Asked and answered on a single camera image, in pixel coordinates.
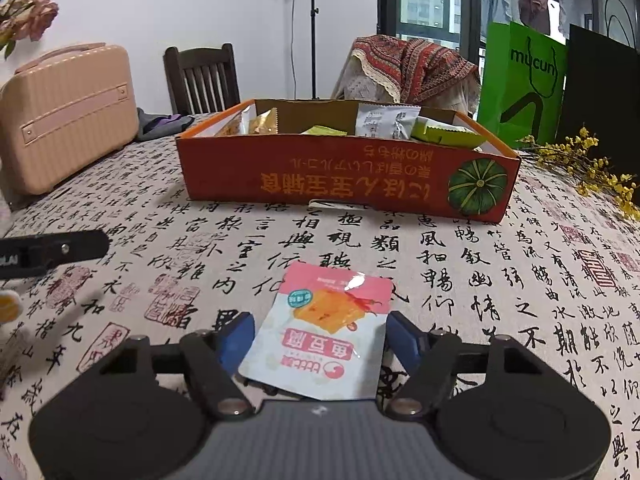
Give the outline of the pink white tofu snack packet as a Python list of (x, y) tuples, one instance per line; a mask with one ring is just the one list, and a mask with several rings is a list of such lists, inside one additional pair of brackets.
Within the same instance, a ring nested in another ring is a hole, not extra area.
[(239, 374), (320, 401), (373, 400), (393, 282), (294, 262)]

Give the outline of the white gold oat crisp packet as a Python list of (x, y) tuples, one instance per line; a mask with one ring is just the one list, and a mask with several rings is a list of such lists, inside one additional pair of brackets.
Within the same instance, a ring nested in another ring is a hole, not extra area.
[(239, 113), (226, 119), (216, 132), (216, 136), (246, 136), (250, 133), (250, 123), (256, 118), (256, 106), (247, 105)]

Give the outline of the green white snack bar packet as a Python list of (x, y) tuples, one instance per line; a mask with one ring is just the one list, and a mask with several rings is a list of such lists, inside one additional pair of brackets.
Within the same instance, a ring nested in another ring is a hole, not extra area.
[(347, 131), (315, 125), (302, 132), (303, 136), (348, 136)]

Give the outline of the pink small suitcase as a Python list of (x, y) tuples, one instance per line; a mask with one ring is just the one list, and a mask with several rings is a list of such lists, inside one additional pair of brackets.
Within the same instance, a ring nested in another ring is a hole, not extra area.
[(1, 163), (8, 185), (42, 195), (136, 137), (125, 48), (74, 44), (15, 70), (1, 88)]

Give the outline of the calligraphy print tablecloth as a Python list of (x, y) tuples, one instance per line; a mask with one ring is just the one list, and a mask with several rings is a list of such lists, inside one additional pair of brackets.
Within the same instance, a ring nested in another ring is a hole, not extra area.
[(101, 229), (99, 260), (11, 289), (1, 330), (1, 473), (40, 475), (37, 411), (124, 338), (175, 342), (243, 311), (258, 325), (288, 267), (389, 278), (390, 305), (469, 342), (508, 334), (596, 402), (612, 440), (600, 477), (639, 474), (639, 227), (597, 195), (523, 164), (496, 226), (424, 214), (195, 203), (175, 141), (134, 143), (18, 212), (13, 236)]

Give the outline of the orange cardboard pumpkin box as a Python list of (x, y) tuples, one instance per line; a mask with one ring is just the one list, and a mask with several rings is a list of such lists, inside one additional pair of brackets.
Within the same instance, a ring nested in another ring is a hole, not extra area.
[[(423, 117), (484, 136), (477, 150), (417, 140), (355, 136), (359, 101), (254, 99), (209, 117), (177, 136), (186, 190), (194, 200), (312, 200), (377, 210), (434, 214), (498, 223), (506, 212), (521, 159), (465, 114), (421, 108)], [(256, 116), (275, 107), (278, 133), (216, 136), (247, 105)], [(303, 136), (322, 125), (348, 136)]]

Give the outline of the grey purple folded cloth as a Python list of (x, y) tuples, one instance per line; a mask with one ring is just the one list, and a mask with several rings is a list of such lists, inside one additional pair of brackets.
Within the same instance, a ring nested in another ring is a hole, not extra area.
[(175, 136), (189, 129), (194, 123), (194, 117), (183, 114), (146, 114), (142, 108), (137, 108), (139, 130), (137, 133), (138, 142), (146, 142), (164, 138), (165, 136)]

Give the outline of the pale green snack packet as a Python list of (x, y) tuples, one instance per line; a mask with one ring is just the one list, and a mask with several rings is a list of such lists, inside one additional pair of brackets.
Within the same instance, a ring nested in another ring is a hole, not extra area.
[(451, 125), (422, 116), (416, 118), (411, 137), (420, 142), (468, 150), (475, 150), (485, 142), (484, 136), (465, 126)]

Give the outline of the white grey snack packet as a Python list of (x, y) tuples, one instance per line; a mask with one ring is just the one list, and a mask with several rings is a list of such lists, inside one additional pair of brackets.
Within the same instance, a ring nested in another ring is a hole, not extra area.
[(409, 140), (420, 106), (360, 103), (355, 136), (385, 140)]

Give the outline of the dried pink roses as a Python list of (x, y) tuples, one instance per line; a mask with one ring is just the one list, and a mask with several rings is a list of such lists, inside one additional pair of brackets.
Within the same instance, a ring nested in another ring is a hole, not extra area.
[(1, 0), (1, 54), (8, 58), (25, 39), (39, 41), (58, 16), (54, 0)]

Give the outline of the yellow dried flower branch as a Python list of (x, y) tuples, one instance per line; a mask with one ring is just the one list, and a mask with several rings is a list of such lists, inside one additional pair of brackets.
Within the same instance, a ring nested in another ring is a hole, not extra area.
[(545, 170), (569, 176), (580, 196), (608, 196), (623, 219), (638, 222), (634, 196), (639, 192), (639, 176), (615, 171), (611, 159), (594, 154), (599, 142), (595, 133), (582, 126), (561, 142), (540, 144), (529, 134), (518, 139), (516, 147)]

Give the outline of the dark wooden chair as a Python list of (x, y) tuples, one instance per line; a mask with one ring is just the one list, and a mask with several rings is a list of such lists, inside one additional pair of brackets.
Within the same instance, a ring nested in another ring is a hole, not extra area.
[(215, 114), (241, 102), (232, 44), (163, 55), (169, 99), (175, 114)]

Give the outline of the red patterned blanket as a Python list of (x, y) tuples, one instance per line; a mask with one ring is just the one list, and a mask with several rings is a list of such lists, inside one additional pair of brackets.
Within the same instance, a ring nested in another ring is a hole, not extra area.
[(358, 37), (350, 54), (394, 103), (424, 103), (459, 84), (467, 86), (475, 99), (480, 96), (477, 66), (456, 50), (426, 39)]

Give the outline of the green paper shopping bag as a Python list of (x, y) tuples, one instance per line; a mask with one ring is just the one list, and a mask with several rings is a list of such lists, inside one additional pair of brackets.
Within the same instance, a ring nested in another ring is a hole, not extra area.
[(477, 121), (510, 148), (553, 141), (567, 69), (564, 44), (515, 22), (488, 25)]

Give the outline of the black paper shopping bag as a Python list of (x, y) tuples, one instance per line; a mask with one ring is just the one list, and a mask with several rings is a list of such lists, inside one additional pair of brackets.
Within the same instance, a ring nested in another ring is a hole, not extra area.
[(573, 25), (559, 120), (559, 141), (580, 128), (595, 134), (590, 152), (605, 156), (618, 174), (639, 173), (639, 53)]

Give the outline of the studio lamp on stand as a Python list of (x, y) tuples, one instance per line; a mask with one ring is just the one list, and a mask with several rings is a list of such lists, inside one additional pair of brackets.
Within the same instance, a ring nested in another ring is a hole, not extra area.
[(318, 0), (277, 0), (282, 8), (285, 95), (318, 99)]

